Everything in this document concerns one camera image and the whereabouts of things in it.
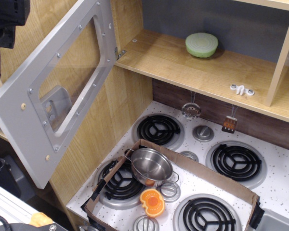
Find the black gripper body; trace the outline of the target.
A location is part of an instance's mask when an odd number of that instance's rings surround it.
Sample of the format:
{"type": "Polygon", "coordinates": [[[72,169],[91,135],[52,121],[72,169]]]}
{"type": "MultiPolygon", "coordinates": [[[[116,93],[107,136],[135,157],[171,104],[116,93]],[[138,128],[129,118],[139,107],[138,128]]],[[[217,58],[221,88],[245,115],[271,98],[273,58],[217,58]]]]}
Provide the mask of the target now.
{"type": "Polygon", "coordinates": [[[14,47],[15,29],[25,25],[29,13],[29,0],[0,0],[0,47],[14,47]]]}

